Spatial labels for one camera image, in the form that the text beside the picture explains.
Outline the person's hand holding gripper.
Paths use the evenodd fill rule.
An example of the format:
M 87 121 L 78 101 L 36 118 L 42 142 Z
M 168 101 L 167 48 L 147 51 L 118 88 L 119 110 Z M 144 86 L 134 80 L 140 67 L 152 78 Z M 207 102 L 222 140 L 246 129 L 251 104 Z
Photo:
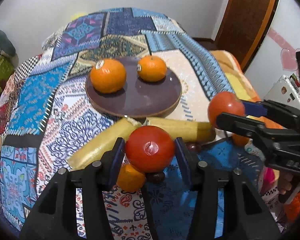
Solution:
M 292 189 L 293 175 L 286 171 L 280 171 L 280 175 L 277 181 L 277 188 L 280 194 L 286 194 Z

